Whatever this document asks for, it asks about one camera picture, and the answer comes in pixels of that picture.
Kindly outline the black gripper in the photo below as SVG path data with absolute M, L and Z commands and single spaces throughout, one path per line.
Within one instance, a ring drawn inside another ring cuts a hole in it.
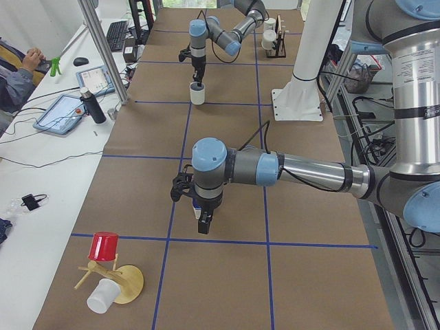
M 206 57 L 195 57 L 193 56 L 191 58 L 192 66 L 195 69 L 194 75 L 193 75 L 193 81 L 197 83 L 198 86 L 202 85 L 203 77 L 204 77 L 204 70 L 206 68 Z
M 201 206 L 201 215 L 198 219 L 198 233 L 208 234 L 210 231 L 210 224 L 212 221 L 212 216 L 214 210 L 218 208 L 223 201 L 222 197 L 217 197 L 214 199 L 198 199 L 195 198 L 195 202 Z

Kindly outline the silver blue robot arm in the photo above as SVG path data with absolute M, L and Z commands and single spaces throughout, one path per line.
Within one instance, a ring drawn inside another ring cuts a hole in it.
M 245 15 L 244 20 L 232 30 L 227 31 L 220 25 L 215 16 L 205 16 L 190 22 L 190 42 L 187 48 L 179 53 L 179 61 L 190 58 L 194 67 L 193 81 L 197 87 L 202 87 L 202 80 L 206 68 L 206 40 L 210 39 L 229 56 L 236 56 L 243 39 L 260 27 L 266 17 L 265 5 L 262 1 L 231 1 L 238 11 Z
M 439 2 L 358 2 L 351 47 L 391 55 L 394 165 L 349 166 L 257 148 L 239 151 L 216 138 L 204 138 L 192 150 L 190 182 L 191 195 L 201 208 L 200 233 L 208 233 L 226 183 L 271 186 L 278 180 L 351 193 L 415 228 L 439 231 Z

